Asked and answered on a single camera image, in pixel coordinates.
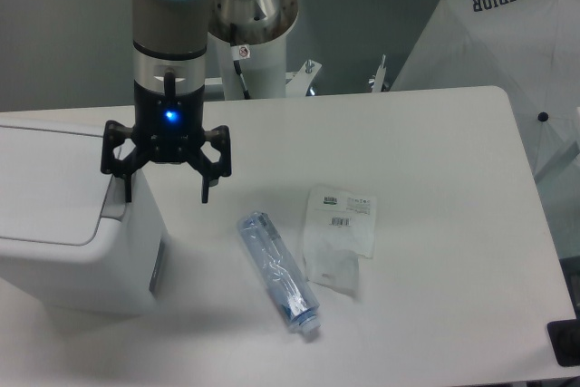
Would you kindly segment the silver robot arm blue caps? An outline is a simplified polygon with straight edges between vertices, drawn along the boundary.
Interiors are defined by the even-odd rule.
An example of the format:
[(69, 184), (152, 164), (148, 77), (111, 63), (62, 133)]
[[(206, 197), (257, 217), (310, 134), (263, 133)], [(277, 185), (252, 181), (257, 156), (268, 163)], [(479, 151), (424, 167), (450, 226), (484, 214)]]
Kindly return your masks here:
[(132, 177), (148, 162), (187, 163), (202, 177), (202, 198), (220, 178), (230, 176), (227, 126), (203, 128), (205, 55), (212, 24), (224, 26), (241, 45), (259, 24), (276, 17), (250, 13), (246, 22), (227, 20), (215, 0), (132, 0), (135, 123), (107, 121), (101, 172), (121, 179), (132, 201)]

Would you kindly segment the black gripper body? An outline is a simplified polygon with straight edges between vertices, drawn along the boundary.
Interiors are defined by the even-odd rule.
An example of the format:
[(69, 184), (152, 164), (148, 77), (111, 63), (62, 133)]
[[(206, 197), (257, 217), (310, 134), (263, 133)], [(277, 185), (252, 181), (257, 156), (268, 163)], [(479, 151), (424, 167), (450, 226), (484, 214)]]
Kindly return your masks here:
[(184, 163), (198, 158), (205, 142), (203, 87), (174, 98), (134, 85), (132, 141), (140, 158), (155, 163)]

